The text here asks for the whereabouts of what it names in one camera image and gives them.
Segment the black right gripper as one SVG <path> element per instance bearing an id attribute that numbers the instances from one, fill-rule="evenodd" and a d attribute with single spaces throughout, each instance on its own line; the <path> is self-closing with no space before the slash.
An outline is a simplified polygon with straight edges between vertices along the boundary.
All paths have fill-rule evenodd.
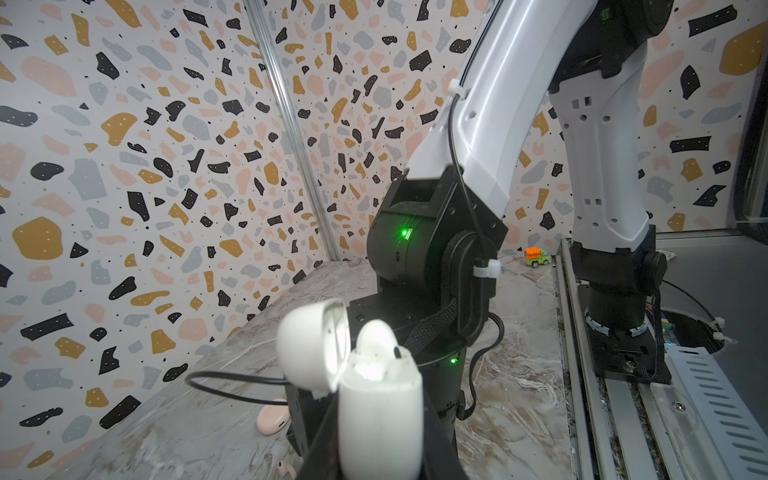
<path id="1" fill-rule="evenodd" d="M 287 385 L 285 390 L 291 419 L 287 439 L 296 454 L 303 458 L 309 452 L 335 395 L 315 398 L 311 391 L 293 384 Z"/>

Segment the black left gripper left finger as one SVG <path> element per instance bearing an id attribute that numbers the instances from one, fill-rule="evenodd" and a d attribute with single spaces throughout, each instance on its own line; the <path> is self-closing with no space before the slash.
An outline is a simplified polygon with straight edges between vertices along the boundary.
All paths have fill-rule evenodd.
<path id="1" fill-rule="evenodd" d="M 328 409 L 309 452 L 303 457 L 298 479 L 341 479 L 338 435 L 338 395 Z"/>

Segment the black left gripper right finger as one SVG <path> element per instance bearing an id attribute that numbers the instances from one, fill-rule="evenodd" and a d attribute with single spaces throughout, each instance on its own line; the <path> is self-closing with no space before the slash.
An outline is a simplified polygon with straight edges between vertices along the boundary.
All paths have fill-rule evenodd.
<path id="1" fill-rule="evenodd" d="M 426 390 L 423 390 L 422 480 L 467 480 L 457 448 L 443 431 L 441 420 Z"/>

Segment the pink round earbud case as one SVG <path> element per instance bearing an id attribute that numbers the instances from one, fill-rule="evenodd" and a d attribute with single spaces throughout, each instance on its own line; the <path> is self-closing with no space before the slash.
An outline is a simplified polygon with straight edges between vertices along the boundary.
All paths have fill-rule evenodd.
<path id="1" fill-rule="evenodd" d="M 265 405 L 257 415 L 256 429 L 264 436 L 275 435 L 290 423 L 290 411 L 284 399 Z"/>

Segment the white earbud charging case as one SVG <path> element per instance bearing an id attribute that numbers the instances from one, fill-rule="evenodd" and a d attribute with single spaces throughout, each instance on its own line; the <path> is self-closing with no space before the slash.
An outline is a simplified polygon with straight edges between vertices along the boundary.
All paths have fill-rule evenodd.
<path id="1" fill-rule="evenodd" d="M 339 455 L 348 479 L 416 479 L 423 453 L 423 381 L 411 353 L 358 355 L 346 307 L 330 299 L 281 321 L 276 341 L 290 384 L 338 395 Z"/>

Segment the white earbud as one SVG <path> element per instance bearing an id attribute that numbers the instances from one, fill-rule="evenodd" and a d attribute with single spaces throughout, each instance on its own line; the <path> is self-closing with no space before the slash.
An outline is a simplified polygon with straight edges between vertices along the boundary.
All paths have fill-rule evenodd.
<path id="1" fill-rule="evenodd" d="M 394 359 L 399 355 L 399 344 L 392 328 L 383 320 L 375 319 L 363 325 L 355 351 L 358 355 Z"/>

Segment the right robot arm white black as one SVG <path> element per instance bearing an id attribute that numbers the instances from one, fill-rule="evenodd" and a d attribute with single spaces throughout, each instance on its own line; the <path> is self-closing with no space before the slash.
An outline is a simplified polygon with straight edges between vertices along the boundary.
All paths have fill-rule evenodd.
<path id="1" fill-rule="evenodd" d="M 660 286 L 666 259 L 643 207 L 636 109 L 648 41 L 668 1 L 498 1 L 464 69 L 374 218 L 374 295 L 347 308 L 351 331 L 381 319 L 415 357 L 441 426 L 475 409 L 460 387 L 467 349 L 492 318 L 495 267 L 514 170 L 549 100 L 570 163 L 570 255 L 589 287 L 585 320 L 596 373 L 671 380 Z"/>

